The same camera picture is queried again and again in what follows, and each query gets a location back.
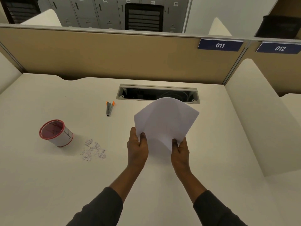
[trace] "blue name plate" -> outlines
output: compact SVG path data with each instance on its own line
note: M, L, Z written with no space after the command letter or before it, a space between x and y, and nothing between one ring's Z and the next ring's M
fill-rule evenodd
M298 54L300 51L301 51L301 44L262 42L256 52Z
M242 40L216 40L201 39L198 49L219 50L219 51L239 51Z

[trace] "cubicle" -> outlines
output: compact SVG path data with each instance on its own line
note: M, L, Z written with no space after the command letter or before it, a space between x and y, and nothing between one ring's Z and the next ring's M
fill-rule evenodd
M200 46L201 39L241 45L237 51L209 50ZM299 54L254 54L263 40L272 41L0 25L1 53L7 58L3 63L9 66L5 72L16 73L16 80L0 94L0 175L7 181L0 184L6 193L1 223L66 224L118 176L127 163L133 116L150 101L118 100L116 95L120 84L136 84L197 88L200 104L190 106L200 115L187 134L191 170L247 225L284 226L265 177L300 169L301 126L275 92L295 90L289 82L298 76L281 85L271 74L274 67L265 69L260 63L281 56L284 64L278 68L285 71L290 62L298 68ZM106 101L113 100L115 107L107 117ZM277 123L280 118L285 124ZM40 126L52 119L63 120L74 133L66 148L38 136ZM106 150L105 159L83 160L87 139ZM262 151L275 139L282 144L276 154L271 146ZM173 172L170 152L152 140L149 146L147 164L119 225L199 224ZM280 147L287 147L287 154ZM18 205L10 205L16 199Z

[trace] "dark sleeve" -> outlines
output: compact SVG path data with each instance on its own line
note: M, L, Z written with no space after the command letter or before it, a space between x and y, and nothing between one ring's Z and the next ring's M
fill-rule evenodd
M203 226L246 226L209 190L199 195L193 208Z
M110 187L106 187L81 212L74 215L67 226L115 226L122 212L121 197Z

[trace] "chair mesh back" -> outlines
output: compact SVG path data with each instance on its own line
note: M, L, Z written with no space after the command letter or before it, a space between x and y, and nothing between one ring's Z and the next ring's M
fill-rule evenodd
M161 5L127 3L125 30L162 32L163 10Z
M20 24L41 13L38 0L0 0L10 24Z

